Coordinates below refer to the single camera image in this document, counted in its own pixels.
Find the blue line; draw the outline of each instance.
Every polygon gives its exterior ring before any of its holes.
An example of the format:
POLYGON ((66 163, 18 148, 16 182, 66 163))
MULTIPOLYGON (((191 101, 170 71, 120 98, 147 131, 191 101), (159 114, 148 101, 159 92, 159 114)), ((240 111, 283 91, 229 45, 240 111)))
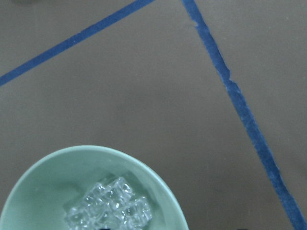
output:
POLYGON ((248 104, 239 89, 238 85, 230 79, 230 71, 227 68, 222 55, 217 47, 217 44, 210 34, 209 28, 206 25, 202 15, 194 0, 182 0, 183 4, 189 13, 192 20, 197 23, 195 27, 199 36, 204 43, 210 58, 220 75, 224 86, 231 98, 231 101, 236 108, 238 115, 262 161, 262 164, 267 172, 267 175, 278 194, 278 197, 283 204, 283 207, 295 230, 307 230, 307 223, 297 205, 295 199, 287 190, 279 169, 275 163, 273 154, 262 135, 256 120, 248 107, 248 104))
POLYGON ((44 53, 38 55, 37 57, 23 63, 19 67, 13 69, 12 71, 4 74, 0 77, 0 86, 10 82, 11 80, 17 78, 23 73, 33 69, 34 67, 42 64, 43 62, 49 60, 50 58, 58 55, 59 53, 65 51, 66 49, 78 44, 79 42, 89 38, 90 36, 102 31, 103 29, 111 26, 112 24, 120 21, 121 19, 129 16, 130 14, 136 12, 137 10, 143 8, 154 0, 136 0, 133 3, 125 6, 119 11, 111 14, 110 16, 102 19, 101 21, 89 26, 88 28, 82 30, 81 32, 75 34, 74 36, 66 39, 65 41, 57 44, 51 49, 45 51, 44 53))

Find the pile of ice cubes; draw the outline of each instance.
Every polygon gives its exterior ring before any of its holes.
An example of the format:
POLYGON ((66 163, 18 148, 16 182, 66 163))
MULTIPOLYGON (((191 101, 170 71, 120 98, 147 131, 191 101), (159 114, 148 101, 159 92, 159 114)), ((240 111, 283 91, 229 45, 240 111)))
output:
POLYGON ((96 183, 68 211, 65 221, 69 230, 142 230, 152 213, 144 196, 132 197, 132 188, 123 177, 107 186, 96 183))

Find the gray tabletop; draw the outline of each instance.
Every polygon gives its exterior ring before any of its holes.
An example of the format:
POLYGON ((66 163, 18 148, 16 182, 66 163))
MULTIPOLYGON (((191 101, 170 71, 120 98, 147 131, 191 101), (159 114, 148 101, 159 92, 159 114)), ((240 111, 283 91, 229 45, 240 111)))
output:
MULTIPOLYGON (((4 0, 0 76, 131 0, 4 0)), ((307 2, 196 1, 307 215, 307 2)), ((149 165, 190 229, 291 229, 179 0, 156 0, 0 87, 0 208, 40 158, 75 145, 149 165)))

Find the bowl rim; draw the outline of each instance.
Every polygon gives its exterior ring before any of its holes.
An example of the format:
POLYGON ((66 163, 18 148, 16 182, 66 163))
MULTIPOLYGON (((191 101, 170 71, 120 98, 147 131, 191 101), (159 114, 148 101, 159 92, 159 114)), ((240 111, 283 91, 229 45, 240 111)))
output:
POLYGON ((48 161, 48 160, 50 160, 54 157, 57 157, 59 155, 63 155, 63 154, 66 154, 66 153, 69 153, 69 152, 72 152, 72 151, 84 151, 84 150, 103 151, 107 154, 115 155, 115 156, 123 158, 127 161, 130 161, 131 163, 133 163, 133 164, 137 165, 138 167, 141 167, 145 171, 147 171, 150 174, 150 176, 152 176, 162 186, 162 188, 167 192, 168 196, 171 198, 172 203, 175 205, 175 208, 176 208, 178 214, 180 215, 180 218, 183 221, 185 228, 188 229, 187 221, 186 221, 186 219, 183 215, 182 209, 181 209, 177 199, 175 198, 175 195, 170 190, 170 188, 167 186, 167 184, 164 182, 164 180, 153 169, 151 169, 149 166, 147 166, 145 163, 141 162, 140 160, 138 160, 138 159, 136 159, 136 158, 124 153, 124 152, 116 150, 116 149, 112 149, 112 148, 109 148, 109 147, 103 147, 103 146, 97 146, 97 145, 79 145, 79 146, 67 147, 67 148, 64 148, 64 149, 57 150, 53 153, 50 153, 47 156, 41 158, 36 163, 34 163, 28 170, 25 171, 25 173, 18 179, 18 181, 14 185, 13 189, 11 190, 8 198, 6 199, 6 201, 4 203, 4 206, 3 206, 3 209, 2 209, 2 212, 1 212, 1 216, 0 216, 0 230, 1 230, 2 222, 3 222, 3 217, 5 216, 5 214, 7 212, 7 209, 9 207, 9 203, 11 202, 13 195, 15 194, 16 190, 18 189, 18 187, 20 186, 22 181, 32 171, 34 171, 42 163, 44 163, 44 162, 46 162, 46 161, 48 161))

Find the round container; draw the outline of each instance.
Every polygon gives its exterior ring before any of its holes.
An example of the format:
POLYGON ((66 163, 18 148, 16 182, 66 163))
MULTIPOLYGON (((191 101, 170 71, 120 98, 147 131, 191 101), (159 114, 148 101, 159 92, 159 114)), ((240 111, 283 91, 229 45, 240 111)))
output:
POLYGON ((124 177, 146 196, 153 218, 146 230, 188 230, 165 182, 141 161, 114 149, 76 146, 51 153, 28 169, 11 191, 0 230, 67 230, 66 211, 97 181, 124 177))

